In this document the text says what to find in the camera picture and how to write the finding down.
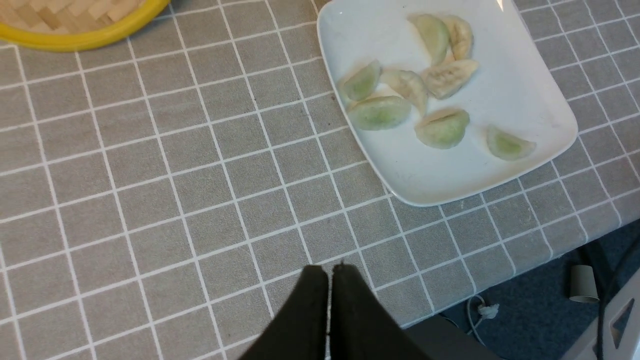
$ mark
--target plate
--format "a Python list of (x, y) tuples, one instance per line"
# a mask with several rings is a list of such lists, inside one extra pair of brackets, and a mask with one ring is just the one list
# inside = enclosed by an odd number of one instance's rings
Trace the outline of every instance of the plate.
[[(406, 122), (390, 130), (362, 131), (347, 121), (371, 166), (398, 199), (414, 206), (462, 199), (515, 179), (573, 144), (575, 116), (511, 0), (331, 1), (320, 11), (317, 31), (335, 93), (339, 81), (375, 59), (388, 69), (421, 73), (428, 68), (429, 54), (406, 20), (418, 13), (467, 20), (475, 36), (472, 58), (480, 69), (451, 98), (429, 99), (428, 113), (457, 107), (470, 114), (467, 134), (453, 149), (432, 149), (418, 141), (415, 108)], [(379, 85), (373, 96), (390, 94)], [(340, 107), (347, 118), (345, 99)], [(536, 142), (536, 150), (519, 161), (492, 156), (486, 146), (490, 124)]]

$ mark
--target table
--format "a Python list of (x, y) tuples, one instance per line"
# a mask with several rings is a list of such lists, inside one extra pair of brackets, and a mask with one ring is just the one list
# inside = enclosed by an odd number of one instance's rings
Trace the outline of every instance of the table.
[(324, 70), (323, 0), (174, 1), (80, 54), (0, 44), (3, 359), (236, 359), (300, 268), (410, 325), (640, 218), (640, 5), (516, 0), (579, 139), (434, 208), (380, 183)]

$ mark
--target paper roll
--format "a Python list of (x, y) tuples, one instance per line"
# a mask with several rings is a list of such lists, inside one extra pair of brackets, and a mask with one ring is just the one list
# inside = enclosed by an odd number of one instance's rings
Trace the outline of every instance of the paper roll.
[(600, 301), (593, 269), (588, 265), (571, 267), (571, 291), (569, 299), (576, 302), (594, 303)]

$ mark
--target floor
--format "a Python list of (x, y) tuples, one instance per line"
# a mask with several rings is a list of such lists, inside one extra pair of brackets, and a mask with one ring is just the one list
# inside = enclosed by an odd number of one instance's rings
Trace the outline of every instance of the floor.
[[(640, 236), (640, 220), (596, 241), (615, 267), (637, 236)], [(579, 262), (575, 250), (484, 291), (485, 300), (500, 304), (498, 316), (479, 326), (479, 334), (487, 347), (508, 360), (559, 359), (597, 316), (597, 304), (580, 304), (567, 297), (568, 270)], [(621, 274), (620, 284), (626, 283), (639, 268), (640, 254), (631, 259)], [(464, 307), (464, 303), (458, 304), (443, 315), (466, 331)]]

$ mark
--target cable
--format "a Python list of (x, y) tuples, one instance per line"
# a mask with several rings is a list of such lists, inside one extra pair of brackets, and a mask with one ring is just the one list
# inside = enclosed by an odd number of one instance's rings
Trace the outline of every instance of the cable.
[(613, 275), (611, 275), (611, 280), (609, 285), (607, 285), (607, 289), (602, 294), (602, 299), (600, 299), (600, 306), (598, 307), (598, 336), (596, 339), (596, 357), (598, 360), (604, 360), (604, 349), (602, 345), (602, 340), (604, 338), (604, 311), (607, 307), (611, 296), (612, 290), (614, 288), (615, 280), (620, 276), (620, 272), (627, 264), (627, 261), (631, 258), (631, 255), (640, 248), (640, 236), (638, 236), (634, 242), (629, 245), (629, 248), (622, 256), (618, 264), (616, 265), (616, 269), (613, 271)]
[(448, 317), (444, 316), (443, 314), (440, 314), (440, 317), (441, 317), (441, 318), (443, 318), (444, 320), (447, 320), (448, 322), (452, 323), (452, 324), (453, 324), (453, 326), (455, 326), (455, 327), (457, 327), (457, 328), (460, 328), (460, 326), (458, 326), (458, 324), (456, 324), (456, 322), (455, 322), (455, 321), (453, 321), (453, 320), (451, 320), (450, 318), (448, 318)]
[[(471, 301), (474, 298), (478, 298), (480, 300), (480, 305), (477, 307), (478, 314), (480, 315), (480, 319), (476, 323), (474, 323), (473, 319), (471, 319)], [(467, 300), (467, 320), (469, 321), (469, 326), (471, 326), (471, 330), (467, 331), (467, 335), (473, 334), (476, 337), (476, 340), (482, 344), (482, 346), (488, 348), (482, 338), (480, 338), (480, 334), (478, 334), (477, 327), (480, 325), (484, 319), (493, 319), (498, 315), (498, 309), (500, 308), (500, 304), (493, 304), (490, 306), (486, 305), (484, 298), (480, 295), (474, 295)], [(505, 357), (500, 356), (502, 360), (509, 360)]]

